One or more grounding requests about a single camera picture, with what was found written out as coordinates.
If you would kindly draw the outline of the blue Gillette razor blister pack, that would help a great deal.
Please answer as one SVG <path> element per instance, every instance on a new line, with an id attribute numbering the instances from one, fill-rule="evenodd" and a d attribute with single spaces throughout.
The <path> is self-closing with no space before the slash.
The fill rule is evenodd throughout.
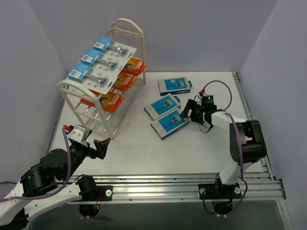
<path id="1" fill-rule="evenodd" d="M 114 42 L 113 39 L 103 36 L 94 43 L 93 49 L 120 58 L 130 58 L 137 51 L 135 47 Z"/>

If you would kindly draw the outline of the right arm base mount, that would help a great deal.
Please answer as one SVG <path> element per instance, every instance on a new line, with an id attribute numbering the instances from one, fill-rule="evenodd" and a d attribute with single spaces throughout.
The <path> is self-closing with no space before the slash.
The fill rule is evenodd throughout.
<path id="1" fill-rule="evenodd" d="M 204 200 L 240 199 L 242 197 L 239 184 L 198 184 L 198 190 L 200 199 Z"/>

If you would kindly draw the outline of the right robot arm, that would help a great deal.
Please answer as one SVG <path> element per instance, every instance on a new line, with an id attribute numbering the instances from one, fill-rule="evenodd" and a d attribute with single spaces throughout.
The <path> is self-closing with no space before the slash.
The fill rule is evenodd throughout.
<path id="1" fill-rule="evenodd" d="M 209 128 L 218 127 L 229 134 L 231 159 L 217 174 L 213 192 L 223 198 L 235 190 L 244 172 L 267 155 L 266 144 L 258 120 L 245 120 L 232 116 L 225 109 L 218 109 L 213 96 L 204 94 L 199 101 L 189 99 L 181 112 L 181 117 Z"/>

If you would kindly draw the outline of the orange Gillette Fusion box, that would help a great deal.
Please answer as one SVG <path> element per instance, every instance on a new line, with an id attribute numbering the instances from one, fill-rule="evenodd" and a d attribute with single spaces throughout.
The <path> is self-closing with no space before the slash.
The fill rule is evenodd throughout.
<path id="1" fill-rule="evenodd" d="M 146 68 L 147 63 L 141 59 L 132 57 L 126 63 L 121 72 L 125 74 L 130 74 L 133 76 L 139 76 Z"/>

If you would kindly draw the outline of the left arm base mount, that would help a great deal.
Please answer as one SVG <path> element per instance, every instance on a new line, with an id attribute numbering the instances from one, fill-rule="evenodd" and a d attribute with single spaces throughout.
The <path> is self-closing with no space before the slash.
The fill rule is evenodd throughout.
<path id="1" fill-rule="evenodd" d="M 113 196 L 113 186 L 111 185 L 86 185 L 81 187 L 80 201 L 111 201 Z"/>

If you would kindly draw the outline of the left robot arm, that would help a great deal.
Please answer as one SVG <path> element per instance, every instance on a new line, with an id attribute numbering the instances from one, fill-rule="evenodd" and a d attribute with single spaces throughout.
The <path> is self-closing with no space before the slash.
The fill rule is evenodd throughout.
<path id="1" fill-rule="evenodd" d="M 74 201 L 93 201 L 80 205 L 77 213 L 94 221 L 101 201 L 112 198 L 112 188 L 100 189 L 90 175 L 80 175 L 73 183 L 69 180 L 85 158 L 104 159 L 110 138 L 94 140 L 94 147 L 86 140 L 92 130 L 80 126 L 63 126 L 65 149 L 53 149 L 32 166 L 14 188 L 0 201 L 0 228 L 26 230 L 31 221 L 57 207 Z"/>

